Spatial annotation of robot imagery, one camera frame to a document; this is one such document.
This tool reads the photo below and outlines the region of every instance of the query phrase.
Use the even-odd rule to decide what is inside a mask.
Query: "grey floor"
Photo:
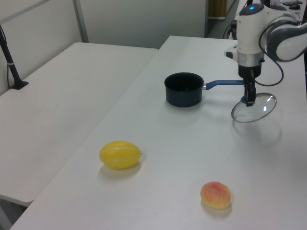
[[[208,20],[208,38],[223,38],[224,31],[235,18],[238,4],[239,0],[235,0],[234,5],[229,10],[224,20]]]

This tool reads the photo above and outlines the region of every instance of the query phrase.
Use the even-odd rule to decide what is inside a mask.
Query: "yellow fruit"
[[[106,144],[99,153],[100,160],[113,169],[124,169],[134,165],[141,157],[139,148],[125,140]]]

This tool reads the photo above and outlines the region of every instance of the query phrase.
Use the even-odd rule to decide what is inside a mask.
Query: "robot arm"
[[[306,51],[306,33],[307,24],[299,26],[288,11],[273,10],[262,4],[252,4],[242,9],[237,19],[237,45],[225,51],[225,55],[238,63],[247,106],[255,102],[255,79],[261,74],[261,64],[264,62],[260,45],[263,48],[267,45],[268,54],[274,60],[291,61]]]

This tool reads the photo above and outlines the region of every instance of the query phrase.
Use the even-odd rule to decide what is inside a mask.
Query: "white tabletop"
[[[237,63],[224,57],[235,41],[171,36],[12,230],[305,230],[307,103],[303,58],[283,63],[284,81],[266,118],[233,122],[242,86],[203,92],[199,105],[178,108],[165,100],[164,79],[193,72],[205,82],[239,79]],[[259,81],[280,72],[263,64]],[[125,170],[103,165],[98,154],[124,139],[142,151]],[[209,181],[227,185],[232,204],[203,205]]]
[[[156,54],[76,43],[0,97],[0,198],[28,206]]]

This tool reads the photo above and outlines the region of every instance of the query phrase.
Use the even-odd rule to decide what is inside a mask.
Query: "red-yellow peach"
[[[201,188],[202,201],[213,208],[227,207],[231,201],[228,187],[220,182],[209,182]]]

